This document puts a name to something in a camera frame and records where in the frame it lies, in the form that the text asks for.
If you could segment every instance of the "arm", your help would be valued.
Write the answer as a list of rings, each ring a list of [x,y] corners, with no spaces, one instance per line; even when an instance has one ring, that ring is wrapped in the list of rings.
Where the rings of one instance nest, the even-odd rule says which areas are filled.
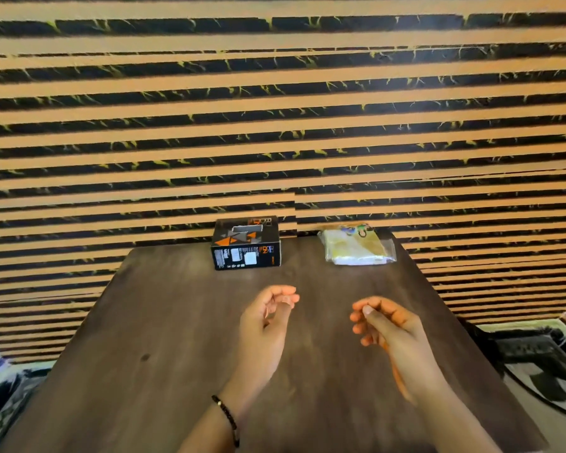
[[[419,411],[439,453],[501,453],[448,385],[415,313],[382,297],[352,307],[353,331],[364,335],[363,345],[377,344],[389,353],[398,388]]]
[[[295,292],[293,286],[269,286],[241,316],[237,365],[219,393],[238,430],[243,427],[250,407],[279,365],[287,322],[291,310],[300,300]],[[178,453],[225,453],[234,449],[231,425],[222,409],[212,403],[182,442]]]

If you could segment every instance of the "plastic package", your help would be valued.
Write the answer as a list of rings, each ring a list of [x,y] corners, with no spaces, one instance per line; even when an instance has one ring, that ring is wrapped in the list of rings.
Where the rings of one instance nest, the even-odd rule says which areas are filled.
[[[319,232],[325,259],[336,265],[382,265],[396,262],[392,240],[380,240],[367,224],[339,226]]]

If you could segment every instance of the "black box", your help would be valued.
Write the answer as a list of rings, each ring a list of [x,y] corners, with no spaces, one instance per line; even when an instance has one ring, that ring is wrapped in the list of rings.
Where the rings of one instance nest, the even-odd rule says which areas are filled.
[[[281,265],[277,216],[219,219],[212,237],[216,270]]]

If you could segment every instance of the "tabletop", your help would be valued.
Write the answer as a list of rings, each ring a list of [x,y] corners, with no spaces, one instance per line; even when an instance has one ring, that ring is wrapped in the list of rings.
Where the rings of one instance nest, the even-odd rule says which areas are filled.
[[[254,452],[434,452],[388,358],[352,333],[351,304],[383,295],[416,312],[450,385],[504,452],[539,430],[413,260],[327,263],[316,237],[282,242],[280,267],[216,272],[209,244],[139,248],[124,261],[0,453],[175,453],[234,366],[238,320],[268,284],[301,294],[279,369],[250,411]]]

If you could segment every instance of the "hand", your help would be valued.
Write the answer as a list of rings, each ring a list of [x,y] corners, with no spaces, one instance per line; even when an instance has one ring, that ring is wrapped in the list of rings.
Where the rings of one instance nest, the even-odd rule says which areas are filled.
[[[277,370],[285,346],[287,321],[300,300],[295,292],[293,286],[269,286],[241,316],[235,377],[252,393],[259,393]]]
[[[352,305],[350,319],[361,344],[384,348],[402,395],[414,405],[431,390],[446,388],[419,316],[384,297],[368,297]]]

